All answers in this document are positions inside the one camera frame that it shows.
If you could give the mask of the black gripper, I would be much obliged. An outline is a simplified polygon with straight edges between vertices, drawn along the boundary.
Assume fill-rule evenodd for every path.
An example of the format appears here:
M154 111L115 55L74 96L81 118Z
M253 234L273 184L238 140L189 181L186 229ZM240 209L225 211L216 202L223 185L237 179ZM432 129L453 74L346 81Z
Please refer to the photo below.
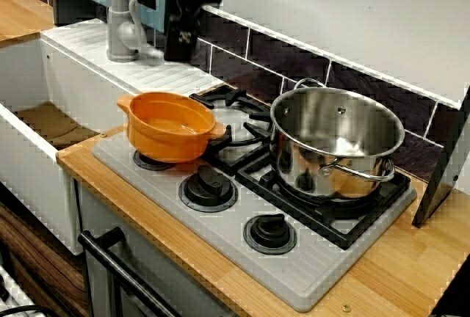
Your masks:
M164 59L187 62L191 59L200 34L200 21L194 12L169 14L164 24Z

